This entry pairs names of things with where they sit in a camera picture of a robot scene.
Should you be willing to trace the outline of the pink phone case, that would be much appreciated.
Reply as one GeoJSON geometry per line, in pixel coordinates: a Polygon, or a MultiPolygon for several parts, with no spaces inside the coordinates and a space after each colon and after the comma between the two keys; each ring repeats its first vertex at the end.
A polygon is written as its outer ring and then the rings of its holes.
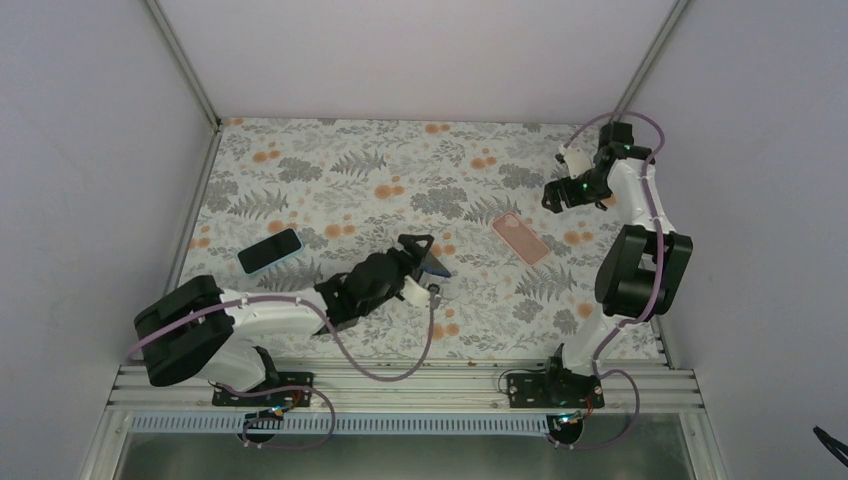
{"type": "Polygon", "coordinates": [[[539,236],[515,213],[508,212],[496,218],[491,228],[495,234],[527,266],[534,266],[551,252],[539,236]]]}

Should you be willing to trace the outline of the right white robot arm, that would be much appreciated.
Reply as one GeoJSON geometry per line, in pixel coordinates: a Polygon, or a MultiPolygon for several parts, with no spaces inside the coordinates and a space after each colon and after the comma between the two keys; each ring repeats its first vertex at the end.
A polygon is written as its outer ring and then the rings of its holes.
{"type": "Polygon", "coordinates": [[[599,367],[624,333],[666,313],[693,253],[693,241],[679,233],[662,206],[656,186],[655,150],[639,146],[631,124],[614,119],[599,133],[589,161],[562,147],[556,159],[569,175],[544,187],[542,206],[606,207],[616,200],[621,228],[595,277],[599,314],[587,320],[546,365],[541,391],[555,407],[600,388],[599,367]]]}

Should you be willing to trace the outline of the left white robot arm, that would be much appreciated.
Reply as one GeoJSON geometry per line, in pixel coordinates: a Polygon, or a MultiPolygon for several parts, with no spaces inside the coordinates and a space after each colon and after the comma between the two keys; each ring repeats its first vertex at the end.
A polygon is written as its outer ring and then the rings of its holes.
{"type": "Polygon", "coordinates": [[[432,254],[431,235],[402,234],[397,246],[370,254],[351,271],[310,288],[249,293],[196,276],[139,313],[133,325],[149,382],[166,387],[190,378],[223,384],[263,405],[280,383],[264,335],[329,335],[357,324],[392,299],[435,310],[450,271],[432,254]]]}

